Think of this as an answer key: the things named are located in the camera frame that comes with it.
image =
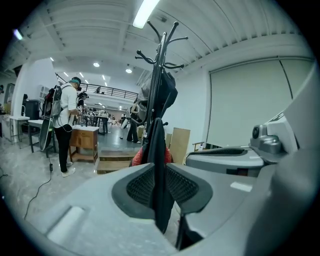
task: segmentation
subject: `railing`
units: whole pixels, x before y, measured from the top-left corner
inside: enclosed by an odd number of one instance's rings
[[[135,93],[132,91],[121,90],[117,88],[100,86],[100,85],[90,84],[90,83],[89,84],[82,83],[81,88],[82,88],[81,90],[86,93],[114,96],[114,97],[132,100],[132,101],[134,101],[138,97],[138,93]]]

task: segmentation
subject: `white sneaker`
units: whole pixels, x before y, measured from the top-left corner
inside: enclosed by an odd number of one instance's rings
[[[68,177],[69,175],[74,174],[75,171],[76,171],[76,169],[73,168],[73,169],[71,169],[71,170],[68,170],[67,172],[62,172],[62,177],[64,177],[64,178],[65,178],[65,177]]]

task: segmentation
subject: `fluorescent light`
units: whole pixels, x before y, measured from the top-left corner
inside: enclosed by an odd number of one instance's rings
[[[17,39],[22,40],[23,37],[18,29],[13,30],[13,34]]]
[[[132,25],[138,29],[143,29],[147,19],[159,1],[160,0],[144,0],[135,16]]]

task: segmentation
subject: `balcony railing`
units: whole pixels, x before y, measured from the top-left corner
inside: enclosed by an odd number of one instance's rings
[[[60,77],[57,73],[56,73],[56,77],[58,81],[61,82],[62,84],[66,83],[66,81],[62,77]],[[85,91],[86,93],[119,97],[119,98],[124,98],[132,101],[134,101],[138,97],[138,93],[128,91],[128,90],[121,90],[117,88],[107,87],[107,86],[101,86],[101,85],[90,84],[90,83],[89,84],[82,83],[80,86],[81,86],[81,90]]]

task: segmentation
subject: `concrete floor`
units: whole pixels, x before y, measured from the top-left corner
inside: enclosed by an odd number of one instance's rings
[[[98,135],[98,151],[103,150],[135,150],[138,151],[140,144],[120,139],[120,127],[111,126],[111,133]],[[49,159],[38,147],[34,148],[34,153],[28,145],[28,139],[22,140],[21,149],[18,144],[13,144],[0,138],[0,180],[1,193],[4,201],[11,211],[15,211],[22,218],[26,214],[29,201],[36,195],[38,187],[50,179]],[[60,199],[64,198],[75,188],[86,180],[96,177],[96,169],[99,161],[75,162],[71,168],[75,168],[75,173],[67,178],[63,178],[59,167],[59,157],[57,153],[50,153],[50,160],[53,164],[51,181],[40,188],[38,196],[30,203],[26,220],[46,211]],[[174,245],[178,233],[179,214],[173,208],[171,219],[165,233],[165,237]]]

